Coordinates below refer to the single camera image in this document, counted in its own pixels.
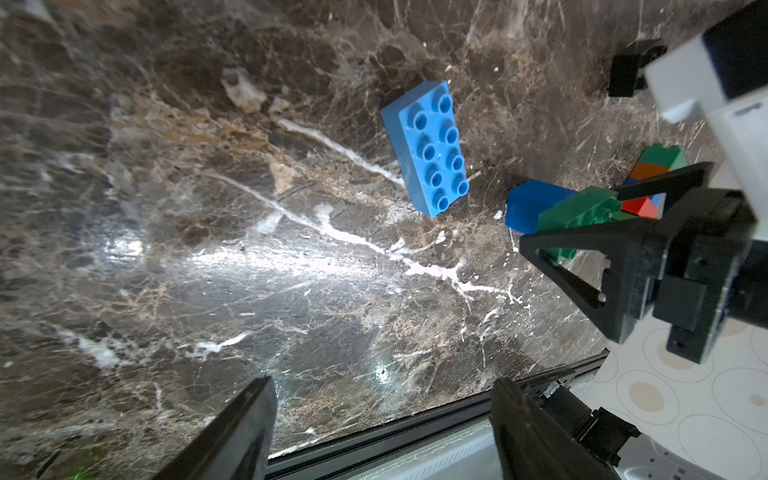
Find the green long lego brick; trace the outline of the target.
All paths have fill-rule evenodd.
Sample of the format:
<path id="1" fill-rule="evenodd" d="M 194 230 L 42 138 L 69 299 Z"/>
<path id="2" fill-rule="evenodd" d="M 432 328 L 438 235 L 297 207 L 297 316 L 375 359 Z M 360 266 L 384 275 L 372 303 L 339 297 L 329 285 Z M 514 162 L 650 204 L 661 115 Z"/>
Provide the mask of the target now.
<path id="1" fill-rule="evenodd" d="M 613 190 L 588 187 L 539 215 L 537 233 L 625 221 L 636 215 L 624 212 Z"/>
<path id="2" fill-rule="evenodd" d="M 663 166 L 669 170 L 677 170 L 687 166 L 687 160 L 680 146 L 672 145 L 665 147 L 660 143 L 646 147 L 638 162 Z"/>

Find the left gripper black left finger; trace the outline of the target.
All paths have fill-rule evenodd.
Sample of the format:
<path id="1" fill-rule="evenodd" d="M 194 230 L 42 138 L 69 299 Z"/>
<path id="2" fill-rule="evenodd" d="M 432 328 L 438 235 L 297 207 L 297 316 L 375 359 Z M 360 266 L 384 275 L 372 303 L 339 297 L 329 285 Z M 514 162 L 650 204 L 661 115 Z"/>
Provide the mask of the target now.
<path id="1" fill-rule="evenodd" d="M 254 379 L 154 477 L 263 479 L 276 414 L 273 379 Z"/>

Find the orange small lego brick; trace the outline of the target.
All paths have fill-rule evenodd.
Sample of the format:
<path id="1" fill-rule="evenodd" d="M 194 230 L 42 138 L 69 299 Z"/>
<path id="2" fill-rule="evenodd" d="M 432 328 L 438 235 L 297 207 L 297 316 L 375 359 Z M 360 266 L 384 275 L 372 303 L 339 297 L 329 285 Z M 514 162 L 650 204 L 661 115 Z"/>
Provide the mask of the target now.
<path id="1" fill-rule="evenodd" d="M 670 168 L 664 165 L 638 162 L 630 172 L 629 178 L 634 181 L 640 181 L 665 174 L 669 171 Z"/>

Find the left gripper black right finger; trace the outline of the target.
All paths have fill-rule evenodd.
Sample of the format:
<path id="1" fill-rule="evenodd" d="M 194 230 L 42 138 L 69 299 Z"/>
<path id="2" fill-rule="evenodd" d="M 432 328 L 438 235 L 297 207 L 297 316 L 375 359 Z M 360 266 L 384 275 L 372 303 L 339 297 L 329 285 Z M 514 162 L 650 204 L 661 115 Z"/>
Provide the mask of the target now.
<path id="1" fill-rule="evenodd" d="M 505 479 L 615 479 L 599 462 L 507 378 L 490 391 L 490 420 Z"/>

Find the red long lego brick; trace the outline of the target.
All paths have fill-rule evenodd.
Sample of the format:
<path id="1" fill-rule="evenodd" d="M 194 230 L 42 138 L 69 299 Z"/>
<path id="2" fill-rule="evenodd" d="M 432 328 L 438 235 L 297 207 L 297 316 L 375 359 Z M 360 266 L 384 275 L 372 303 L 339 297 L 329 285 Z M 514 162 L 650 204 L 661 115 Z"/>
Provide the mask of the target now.
<path id="1" fill-rule="evenodd" d="M 622 220 L 635 217 L 657 219 L 658 215 L 658 208 L 651 198 L 642 197 L 624 201 L 621 212 L 616 214 L 616 218 Z"/>

